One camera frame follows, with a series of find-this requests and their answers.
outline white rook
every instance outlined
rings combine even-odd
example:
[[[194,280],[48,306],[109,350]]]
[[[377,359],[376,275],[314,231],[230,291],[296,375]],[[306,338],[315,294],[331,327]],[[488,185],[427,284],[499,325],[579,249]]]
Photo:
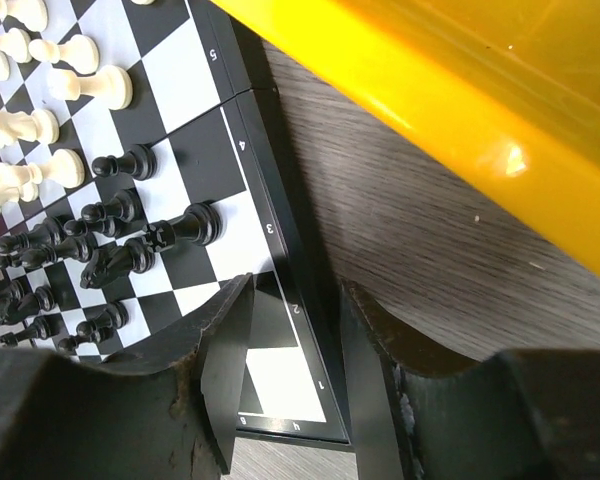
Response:
[[[19,28],[12,28],[4,35],[0,35],[0,51],[6,53],[18,63],[31,61],[29,55],[29,34]]]
[[[9,113],[0,110],[0,148],[25,142],[53,143],[58,140],[58,120],[49,110]]]
[[[71,70],[54,69],[48,81],[51,95],[59,100],[77,100],[80,95],[89,95],[103,101],[110,110],[127,108],[133,97],[129,74],[113,65],[102,67],[88,77],[78,77]]]
[[[20,20],[32,32],[43,31],[49,23],[44,0],[0,0],[0,18],[7,16]]]

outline white square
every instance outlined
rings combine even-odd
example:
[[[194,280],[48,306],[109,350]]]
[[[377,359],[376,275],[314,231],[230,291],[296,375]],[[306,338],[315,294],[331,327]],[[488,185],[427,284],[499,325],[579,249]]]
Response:
[[[138,343],[140,340],[151,335],[147,320],[144,318],[140,303],[136,298],[123,300],[122,305],[127,309],[129,314],[129,322],[118,330],[118,336],[124,347]]]
[[[81,309],[69,310],[62,312],[62,319],[67,326],[69,335],[76,334],[76,327],[80,322],[84,322],[87,318],[84,316],[84,312]],[[98,346],[95,343],[82,343],[76,349],[77,355],[100,355]]]
[[[24,159],[27,164],[44,165],[51,158],[51,150],[47,145],[38,145]],[[38,185],[38,198],[44,207],[60,200],[65,195],[64,188],[53,180],[45,180]]]
[[[96,0],[78,23],[82,33],[98,45],[100,65],[116,65],[128,70],[140,60],[122,0]]]
[[[137,297],[146,297],[173,290],[164,262],[159,254],[155,256],[155,264],[142,274],[131,272],[129,281]]]
[[[76,13],[72,2],[67,0],[46,0],[45,3],[49,24],[40,35],[45,40],[59,43],[78,21]]]
[[[174,52],[178,59],[174,64]],[[167,133],[220,103],[193,20],[189,19],[142,59]]]
[[[180,307],[180,314],[185,316],[187,313],[197,310],[207,303],[207,301],[220,291],[220,284],[213,282],[205,285],[196,285],[195,287],[181,288],[175,290],[176,303]]]
[[[327,421],[300,347],[251,349],[247,367],[265,416]]]
[[[219,281],[243,273],[273,270],[273,260],[249,192],[213,204],[220,213],[223,232],[207,246],[211,266]]]
[[[96,157],[124,153],[111,113],[97,99],[73,116],[73,125],[89,165]]]
[[[2,218],[7,228],[13,228],[19,223],[24,222],[20,203],[7,202],[2,205]]]
[[[11,100],[11,97],[13,97],[13,94],[16,93],[16,90],[18,90],[22,85],[24,85],[24,80],[22,78],[22,74],[20,73],[20,69],[18,68],[18,64],[9,55],[6,55],[6,57],[7,61],[9,62],[11,74],[9,75],[9,78],[7,80],[0,82],[0,96],[2,97],[2,102],[5,105],[9,100]]]
[[[42,221],[45,218],[47,218],[47,214],[45,212],[40,212],[36,216],[31,217],[29,220],[27,220],[27,228],[29,229],[29,231],[31,231],[33,227],[35,227],[39,223],[42,223]]]
[[[107,303],[102,290],[80,287],[80,275],[87,266],[86,263],[80,263],[77,260],[68,258],[64,261],[64,266],[67,268],[71,285],[73,285],[73,289],[78,297],[78,302],[80,302],[82,308],[95,307]]]
[[[24,83],[33,108],[50,110],[58,119],[58,124],[63,125],[71,118],[71,113],[69,113],[67,102],[58,100],[51,95],[48,81],[51,70],[53,70],[53,66],[50,63],[41,63]]]
[[[9,165],[16,165],[23,158],[24,153],[22,153],[22,148],[20,148],[18,142],[0,149],[0,160]]]
[[[191,203],[169,139],[155,145],[153,151],[158,164],[156,174],[148,180],[134,181],[149,223],[178,217]]]

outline black square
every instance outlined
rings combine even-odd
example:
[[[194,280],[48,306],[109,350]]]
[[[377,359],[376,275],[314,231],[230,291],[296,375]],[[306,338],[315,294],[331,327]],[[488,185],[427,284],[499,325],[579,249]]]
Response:
[[[138,302],[152,335],[182,318],[173,292],[140,297]]]
[[[174,289],[216,282],[207,250],[189,242],[178,242],[160,254]]]
[[[71,283],[69,272],[67,272],[67,267],[65,267],[64,262],[49,265],[48,267],[45,267],[44,271],[49,279],[53,298],[60,310],[64,312],[80,308],[78,296]]]
[[[245,190],[220,109],[188,123],[169,140],[191,203],[218,201]]]
[[[160,0],[151,5],[124,2],[124,9],[143,57],[189,19],[183,0]]]
[[[162,140],[167,134],[144,65],[138,62],[127,73],[133,84],[133,99],[127,108],[111,112],[120,143],[125,150],[133,144]]]

